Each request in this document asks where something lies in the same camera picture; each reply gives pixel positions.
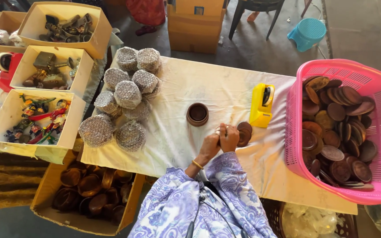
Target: paisley dress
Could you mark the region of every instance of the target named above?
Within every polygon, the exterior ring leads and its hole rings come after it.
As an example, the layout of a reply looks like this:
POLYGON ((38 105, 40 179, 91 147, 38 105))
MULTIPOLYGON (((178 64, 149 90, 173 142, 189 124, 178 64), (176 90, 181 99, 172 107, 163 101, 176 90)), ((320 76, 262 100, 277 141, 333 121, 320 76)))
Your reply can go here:
POLYGON ((183 169, 168 168, 145 197, 128 237, 185 237, 196 216, 194 238, 232 238, 229 225, 238 238, 242 228, 251 238, 276 238, 235 152, 215 158, 206 175, 221 198, 203 182, 188 177, 183 169), (219 211, 229 225, 214 209, 199 202, 200 197, 219 211))

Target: person's foot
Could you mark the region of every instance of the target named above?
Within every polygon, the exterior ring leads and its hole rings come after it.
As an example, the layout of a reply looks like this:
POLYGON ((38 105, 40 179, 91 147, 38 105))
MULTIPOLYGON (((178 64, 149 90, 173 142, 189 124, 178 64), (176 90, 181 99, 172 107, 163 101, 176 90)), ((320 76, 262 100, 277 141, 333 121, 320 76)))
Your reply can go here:
POLYGON ((253 12, 248 16, 248 18, 246 18, 246 21, 247 21, 247 22, 253 22, 253 21, 255 21, 255 19, 257 18, 257 16, 258 16, 259 13, 260 13, 259 11, 253 11, 253 12))

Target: black chair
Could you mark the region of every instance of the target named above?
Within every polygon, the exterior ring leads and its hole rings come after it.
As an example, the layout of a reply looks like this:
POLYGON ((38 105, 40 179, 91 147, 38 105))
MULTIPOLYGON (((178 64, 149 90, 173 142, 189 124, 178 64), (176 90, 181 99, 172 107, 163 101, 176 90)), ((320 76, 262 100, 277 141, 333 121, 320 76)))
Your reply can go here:
POLYGON ((273 22, 271 23, 270 29, 268 30, 267 38, 270 35, 274 24, 276 23, 278 14, 280 13, 280 10, 282 9, 284 0, 238 0, 235 15, 233 16, 232 26, 230 27, 230 33, 229 33, 229 39, 231 40, 233 38, 233 34, 235 33, 236 27, 239 24, 239 21, 241 20, 243 11, 245 9, 250 11, 274 11, 276 10, 276 14, 274 15, 273 22))

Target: bracelet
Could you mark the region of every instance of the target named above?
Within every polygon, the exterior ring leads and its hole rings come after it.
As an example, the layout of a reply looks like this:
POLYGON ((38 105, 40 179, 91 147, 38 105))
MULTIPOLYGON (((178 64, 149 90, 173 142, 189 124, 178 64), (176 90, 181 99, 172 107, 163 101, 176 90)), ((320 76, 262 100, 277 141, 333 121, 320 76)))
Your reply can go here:
POLYGON ((194 160, 192 161, 192 163, 196 166, 198 166, 200 169, 204 170, 204 167, 202 167, 201 165, 199 165, 197 162, 195 162, 194 160))

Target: woman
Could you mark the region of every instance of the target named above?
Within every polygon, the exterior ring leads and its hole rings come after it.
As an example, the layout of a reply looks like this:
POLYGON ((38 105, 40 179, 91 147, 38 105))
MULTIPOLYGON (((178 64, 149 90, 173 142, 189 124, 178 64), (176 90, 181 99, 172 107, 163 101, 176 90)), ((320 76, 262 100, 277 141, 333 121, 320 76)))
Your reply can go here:
POLYGON ((204 138, 199 155, 186 170, 167 168, 148 192, 129 237, 276 237, 239 164, 238 142, 236 127, 222 123, 220 135, 204 138), (214 185, 210 189, 195 178, 220 148, 223 154, 206 171, 214 185))

